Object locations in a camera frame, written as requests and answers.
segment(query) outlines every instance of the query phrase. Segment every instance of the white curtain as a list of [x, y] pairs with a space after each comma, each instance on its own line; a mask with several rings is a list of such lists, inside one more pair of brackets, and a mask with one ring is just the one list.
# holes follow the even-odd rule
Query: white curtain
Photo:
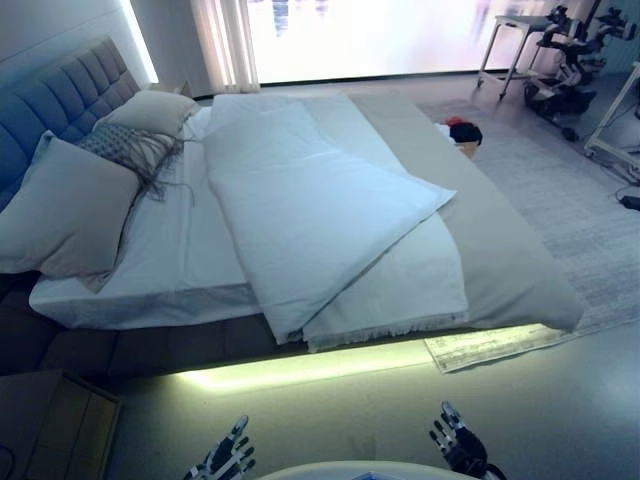
[[260, 89], [246, 0], [191, 0], [213, 93]]

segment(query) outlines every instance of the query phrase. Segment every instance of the white pillow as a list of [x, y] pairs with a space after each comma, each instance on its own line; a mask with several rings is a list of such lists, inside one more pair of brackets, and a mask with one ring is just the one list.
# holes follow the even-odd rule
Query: white pillow
[[96, 123], [117, 123], [137, 130], [178, 137], [187, 117], [200, 109], [191, 98], [175, 93], [141, 90]]

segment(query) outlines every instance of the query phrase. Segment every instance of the gray pillow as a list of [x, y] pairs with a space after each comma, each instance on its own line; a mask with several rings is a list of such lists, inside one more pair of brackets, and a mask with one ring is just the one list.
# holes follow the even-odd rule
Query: gray pillow
[[0, 213], [0, 273], [109, 271], [138, 188], [133, 172], [45, 132]]
[[175, 93], [141, 90], [96, 123], [115, 123], [151, 133], [178, 137], [187, 117], [200, 109], [192, 99]]
[[104, 123], [76, 145], [128, 168], [138, 176], [141, 193], [150, 190], [161, 198], [164, 184], [156, 181], [156, 175], [170, 157], [181, 152], [183, 142], [168, 135]]

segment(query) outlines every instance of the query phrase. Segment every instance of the glowing under-bed light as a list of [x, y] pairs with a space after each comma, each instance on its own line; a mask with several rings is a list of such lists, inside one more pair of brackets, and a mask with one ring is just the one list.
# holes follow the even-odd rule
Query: glowing under-bed light
[[197, 370], [176, 376], [201, 388], [225, 393], [343, 377], [432, 361], [424, 341], [411, 340]]
[[138, 25], [136, 15], [133, 13], [131, 0], [120, 0], [120, 6], [122, 7], [124, 16], [127, 19], [127, 25], [129, 26], [129, 31], [131, 32], [133, 41], [136, 44], [138, 55], [140, 55], [140, 59], [142, 60], [142, 66], [147, 74], [147, 79], [150, 83], [158, 83], [158, 75], [156, 74], [156, 69], [153, 67], [149, 50], [147, 50], [147, 44], [144, 43], [144, 38], [142, 37], [142, 32], [140, 31], [140, 25]]

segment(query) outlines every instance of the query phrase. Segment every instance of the gray bedspread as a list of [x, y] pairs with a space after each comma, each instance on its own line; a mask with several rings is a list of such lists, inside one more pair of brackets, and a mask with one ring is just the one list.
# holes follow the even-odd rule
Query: gray bedspread
[[472, 326], [575, 327], [583, 307], [574, 290], [542, 240], [473, 162], [405, 98], [351, 99], [409, 172], [458, 191], [440, 215], [460, 252]]

